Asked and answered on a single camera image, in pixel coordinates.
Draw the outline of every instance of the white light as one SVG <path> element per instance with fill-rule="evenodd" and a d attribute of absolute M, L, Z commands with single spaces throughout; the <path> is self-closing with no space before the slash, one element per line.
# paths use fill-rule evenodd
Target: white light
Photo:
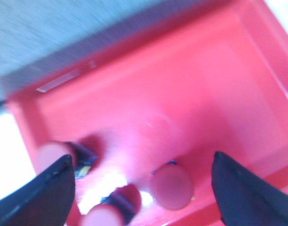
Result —
<path fill-rule="evenodd" d="M 153 198 L 148 192 L 141 191 L 140 195 L 142 197 L 142 206 L 143 207 L 148 207 L 153 203 Z"/>
<path fill-rule="evenodd" d="M 79 203 L 81 214 L 87 214 L 92 207 L 100 204 L 101 198 L 108 197 L 117 187 L 127 185 L 124 175 L 112 172 L 103 177 L 97 185 L 89 189 Z"/>
<path fill-rule="evenodd" d="M 265 0 L 288 33 L 288 0 Z"/>
<path fill-rule="evenodd" d="M 9 113 L 0 115 L 0 199 L 35 177 L 19 129 Z"/>

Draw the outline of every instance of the red tray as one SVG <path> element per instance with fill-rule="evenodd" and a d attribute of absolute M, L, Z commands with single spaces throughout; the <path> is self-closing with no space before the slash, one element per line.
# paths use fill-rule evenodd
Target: red tray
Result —
<path fill-rule="evenodd" d="M 261 0 L 225 3 L 103 64 L 87 59 L 8 106 L 35 169 L 48 140 L 81 141 L 101 156 L 77 181 L 82 213 L 126 181 L 147 190 L 151 171 L 175 159 L 193 177 L 195 199 L 179 211 L 153 203 L 131 225 L 222 225 L 211 188 L 217 150 L 288 193 L 288 36 Z M 75 208 L 68 224 L 78 217 Z"/>

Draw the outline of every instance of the cylindrical object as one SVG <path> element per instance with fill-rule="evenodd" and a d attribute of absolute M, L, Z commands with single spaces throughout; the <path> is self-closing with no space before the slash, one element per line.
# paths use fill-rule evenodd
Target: cylindrical object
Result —
<path fill-rule="evenodd" d="M 119 187 L 101 204 L 83 217 L 80 226 L 123 226 L 130 223 L 141 208 L 140 192 L 135 185 Z"/>
<path fill-rule="evenodd" d="M 93 207 L 83 217 L 79 226 L 124 226 L 124 218 L 120 210 L 107 203 Z"/>
<path fill-rule="evenodd" d="M 49 141 L 43 144 L 37 151 L 37 167 L 39 173 L 43 172 L 47 167 L 66 154 L 72 156 L 73 166 L 75 168 L 77 165 L 77 157 L 70 145 L 60 141 Z"/>
<path fill-rule="evenodd" d="M 155 171 L 149 182 L 151 195 L 168 210 L 186 207 L 193 197 L 193 182 L 179 165 L 167 164 Z"/>

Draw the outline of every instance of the pink plastic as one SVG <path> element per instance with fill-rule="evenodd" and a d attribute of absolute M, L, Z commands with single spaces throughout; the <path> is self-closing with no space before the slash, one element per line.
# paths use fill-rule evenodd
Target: pink plastic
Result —
<path fill-rule="evenodd" d="M 79 205 L 112 173 L 146 190 L 150 172 L 175 159 L 193 179 L 195 200 L 179 211 L 153 204 L 131 226 L 222 225 L 211 188 L 216 150 L 288 193 L 288 36 L 263 1 L 231 1 L 97 65 L 8 102 L 33 161 L 48 140 L 100 154 L 77 181 Z"/>
<path fill-rule="evenodd" d="M 84 216 L 79 226 L 124 226 L 120 211 L 110 204 L 100 204 Z"/>
<path fill-rule="evenodd" d="M 193 197 L 193 182 L 181 166 L 164 165 L 151 177 L 149 191 L 167 210 L 185 208 Z"/>
<path fill-rule="evenodd" d="M 77 165 L 77 157 L 74 150 L 63 142 L 49 141 L 38 148 L 35 164 L 38 166 L 38 172 L 44 171 L 57 159 L 65 154 L 70 154 L 73 159 L 73 166 Z"/>

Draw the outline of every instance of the round pink cap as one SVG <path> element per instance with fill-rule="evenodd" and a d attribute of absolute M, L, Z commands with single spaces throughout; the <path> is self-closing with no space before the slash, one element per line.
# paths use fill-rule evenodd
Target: round pink cap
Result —
<path fill-rule="evenodd" d="M 186 207 L 193 197 L 193 182 L 178 165 L 164 165 L 151 177 L 149 188 L 157 203 L 168 210 Z"/>

